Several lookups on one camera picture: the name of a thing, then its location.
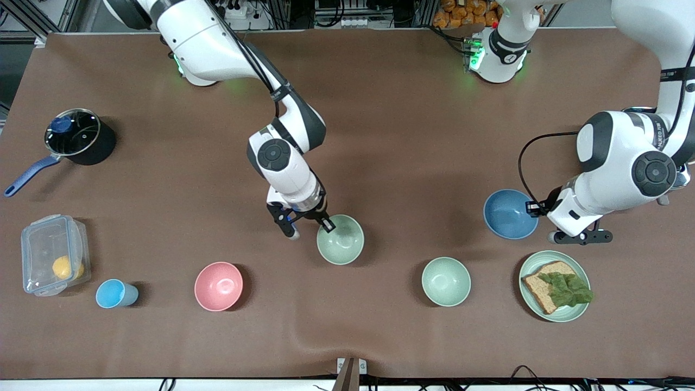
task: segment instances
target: sandwich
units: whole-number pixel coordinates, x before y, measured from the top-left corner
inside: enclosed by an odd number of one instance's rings
[[[524,277],[523,282],[546,314],[564,305],[574,307],[594,299],[589,286],[563,261],[544,265],[536,273]]]

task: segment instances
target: container lid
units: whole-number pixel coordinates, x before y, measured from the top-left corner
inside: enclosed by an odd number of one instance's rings
[[[97,115],[87,109],[64,111],[46,128],[44,142],[51,152],[71,156],[94,143],[100,126]]]
[[[22,280],[26,293],[60,293],[79,277],[81,261],[82,238],[72,217],[44,217],[22,231]]]

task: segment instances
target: clear plastic container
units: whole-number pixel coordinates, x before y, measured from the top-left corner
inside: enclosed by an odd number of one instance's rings
[[[22,282],[26,293],[53,296],[91,276],[84,224],[54,214],[24,228]]]

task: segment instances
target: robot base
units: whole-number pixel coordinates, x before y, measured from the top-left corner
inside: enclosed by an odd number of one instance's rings
[[[466,56],[464,64],[471,72],[480,75],[485,81],[490,83],[505,83],[514,77],[514,75],[523,67],[523,60],[528,51],[523,54],[513,63],[506,65],[492,52],[490,49],[490,34],[492,27],[486,27],[483,31],[473,34],[473,39],[482,42],[481,52],[475,56]]]

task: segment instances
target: lettuce leaf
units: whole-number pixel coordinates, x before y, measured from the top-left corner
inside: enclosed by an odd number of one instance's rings
[[[541,273],[538,278],[550,284],[550,299],[557,307],[574,307],[590,303],[594,299],[594,293],[576,274]]]

